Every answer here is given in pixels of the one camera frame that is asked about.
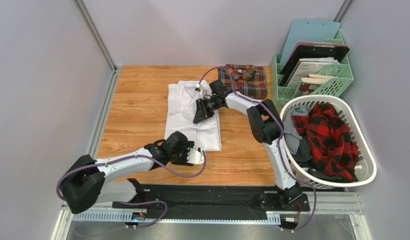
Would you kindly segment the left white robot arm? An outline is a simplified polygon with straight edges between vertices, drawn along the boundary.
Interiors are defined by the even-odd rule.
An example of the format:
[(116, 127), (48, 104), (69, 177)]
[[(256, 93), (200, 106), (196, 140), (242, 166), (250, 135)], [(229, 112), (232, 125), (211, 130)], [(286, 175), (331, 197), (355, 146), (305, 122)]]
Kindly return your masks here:
[(195, 143), (176, 131), (166, 139), (145, 145), (137, 151), (111, 157), (94, 159), (91, 155), (80, 156), (58, 180), (57, 196), (64, 200), (72, 213), (79, 214), (96, 203), (131, 202), (140, 193), (137, 183), (127, 182), (114, 190), (106, 186), (133, 173), (152, 171), (175, 165), (206, 165), (205, 152), (194, 148)]

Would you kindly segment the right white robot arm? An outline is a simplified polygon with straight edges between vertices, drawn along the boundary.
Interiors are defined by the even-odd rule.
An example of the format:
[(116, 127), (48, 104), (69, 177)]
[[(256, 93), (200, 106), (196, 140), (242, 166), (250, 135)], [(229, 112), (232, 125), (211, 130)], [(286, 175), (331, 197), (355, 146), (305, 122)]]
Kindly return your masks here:
[(196, 85), (200, 97), (196, 100), (196, 111), (193, 119), (198, 124), (214, 116), (220, 108), (237, 110), (248, 117), (252, 135), (261, 143), (270, 160), (275, 185), (278, 188), (280, 201), (294, 204), (302, 195), (298, 180), (294, 178), (283, 142), (284, 126), (273, 104), (273, 101), (256, 100), (226, 87), (222, 81), (209, 84), (211, 95), (204, 94), (204, 88)]

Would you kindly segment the white long sleeve shirt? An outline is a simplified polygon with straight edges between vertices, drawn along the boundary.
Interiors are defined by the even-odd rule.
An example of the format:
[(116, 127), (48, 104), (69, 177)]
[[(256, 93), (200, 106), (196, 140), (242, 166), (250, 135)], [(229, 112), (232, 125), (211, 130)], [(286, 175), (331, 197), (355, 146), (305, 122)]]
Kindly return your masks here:
[(168, 110), (165, 124), (164, 139), (170, 134), (179, 131), (195, 147), (207, 152), (222, 151), (222, 139), (219, 112), (199, 123), (193, 123), (196, 114), (196, 100), (201, 97), (196, 91), (197, 80), (180, 80), (168, 85)]

